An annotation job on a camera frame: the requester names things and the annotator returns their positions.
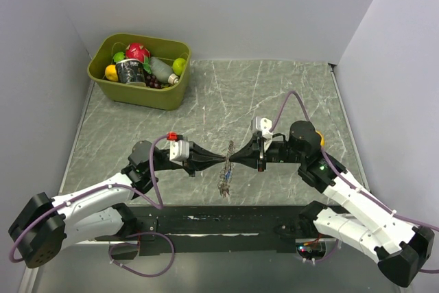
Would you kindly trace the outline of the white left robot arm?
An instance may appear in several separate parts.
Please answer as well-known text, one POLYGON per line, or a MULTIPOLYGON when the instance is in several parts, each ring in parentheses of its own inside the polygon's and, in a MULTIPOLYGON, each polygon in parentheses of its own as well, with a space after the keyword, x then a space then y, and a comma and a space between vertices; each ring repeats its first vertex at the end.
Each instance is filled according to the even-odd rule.
POLYGON ((147 200, 147 192, 158 189, 156 171, 183 169, 194 176, 225 159, 182 137, 164 150, 140 141, 133 146, 128 165, 109 179, 62 196, 33 196, 8 230, 13 240, 9 259, 37 268, 78 242, 128 239, 137 229, 137 219, 127 203, 138 197, 147 200))

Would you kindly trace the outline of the blue key tag key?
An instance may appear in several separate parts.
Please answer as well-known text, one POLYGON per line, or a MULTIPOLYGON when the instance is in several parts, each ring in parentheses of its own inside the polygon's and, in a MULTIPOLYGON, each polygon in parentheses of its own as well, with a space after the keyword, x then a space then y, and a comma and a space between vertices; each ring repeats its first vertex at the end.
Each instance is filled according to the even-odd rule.
POLYGON ((232 172, 231 171, 227 171, 224 175, 225 180, 230 180, 232 176, 232 172))

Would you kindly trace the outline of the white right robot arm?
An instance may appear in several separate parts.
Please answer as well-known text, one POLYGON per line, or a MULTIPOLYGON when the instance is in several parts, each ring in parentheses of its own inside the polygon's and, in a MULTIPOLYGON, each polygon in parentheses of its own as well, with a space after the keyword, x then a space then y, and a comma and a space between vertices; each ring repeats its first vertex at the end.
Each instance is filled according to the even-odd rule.
POLYGON ((274 141, 271 121, 258 118, 252 139, 230 161, 260 172, 267 163, 297 163, 305 183, 347 211, 339 215, 312 202, 302 210, 301 232, 307 237, 328 235, 357 249, 397 286, 408 287, 431 255, 433 230, 397 215, 364 189, 322 149, 322 135, 309 121, 294 122, 288 138, 274 141))

